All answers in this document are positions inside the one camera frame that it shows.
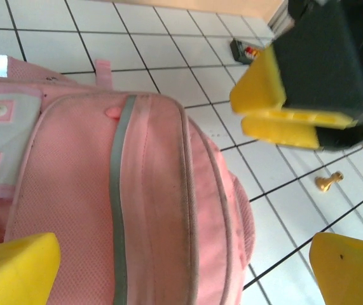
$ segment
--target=yellow plastic part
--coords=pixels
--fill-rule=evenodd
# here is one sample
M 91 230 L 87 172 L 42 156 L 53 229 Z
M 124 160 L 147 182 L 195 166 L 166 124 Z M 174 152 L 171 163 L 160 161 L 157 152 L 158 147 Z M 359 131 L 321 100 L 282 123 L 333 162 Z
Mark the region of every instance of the yellow plastic part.
M 357 121 L 340 113 L 284 108 L 287 96 L 273 49 L 264 49 L 242 76 L 229 96 L 233 111 L 269 121 L 296 122 L 335 129 L 353 127 Z
M 46 304 L 60 266 L 53 233 L 0 244 L 0 304 Z
M 286 95 L 273 45 L 259 54 L 229 97 L 232 109 L 239 114 L 261 109 L 280 109 L 283 106 Z
M 310 262 L 326 305 L 363 305 L 363 241 L 318 233 Z
M 312 125 L 247 116 L 242 120 L 242 130 L 246 135 L 271 143 L 310 149 L 320 147 L 317 132 Z

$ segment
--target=white tile floor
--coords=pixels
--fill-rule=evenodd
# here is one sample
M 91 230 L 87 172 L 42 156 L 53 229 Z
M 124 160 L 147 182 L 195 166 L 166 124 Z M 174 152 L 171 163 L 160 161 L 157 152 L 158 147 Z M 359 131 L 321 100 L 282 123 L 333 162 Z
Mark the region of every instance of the white tile floor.
M 95 83 L 93 61 L 112 62 L 114 87 L 177 99 L 223 150 L 249 198 L 257 245 L 244 305 L 323 304 L 308 260 L 318 231 L 363 239 L 363 150 L 313 152 L 242 135 L 229 91 L 246 66 L 232 36 L 262 46 L 258 18 L 80 0 L 0 0 L 0 53 Z M 316 176 L 345 179 L 321 193 Z

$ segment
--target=pink backpack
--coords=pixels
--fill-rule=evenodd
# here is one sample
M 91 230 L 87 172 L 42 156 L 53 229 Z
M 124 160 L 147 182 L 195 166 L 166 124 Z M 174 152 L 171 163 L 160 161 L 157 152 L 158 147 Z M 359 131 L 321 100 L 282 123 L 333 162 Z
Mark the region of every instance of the pink backpack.
M 180 104 L 105 64 L 87 86 L 0 55 L 0 243 L 56 234 L 49 304 L 239 304 L 243 187 Z

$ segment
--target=gray stripe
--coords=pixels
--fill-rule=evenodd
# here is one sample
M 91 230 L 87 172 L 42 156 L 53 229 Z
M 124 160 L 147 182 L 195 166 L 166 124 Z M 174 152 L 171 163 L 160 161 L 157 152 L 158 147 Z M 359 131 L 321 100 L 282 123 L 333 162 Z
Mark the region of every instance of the gray stripe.
M 114 305 L 127 303 L 128 281 L 125 250 L 125 228 L 123 227 L 123 214 L 120 201 L 120 165 L 122 160 L 125 134 L 135 105 L 136 96 L 127 98 L 122 110 L 118 127 L 113 139 L 111 151 L 111 167 L 109 171 L 109 197 L 111 200 L 113 221 L 113 253 L 115 272 Z

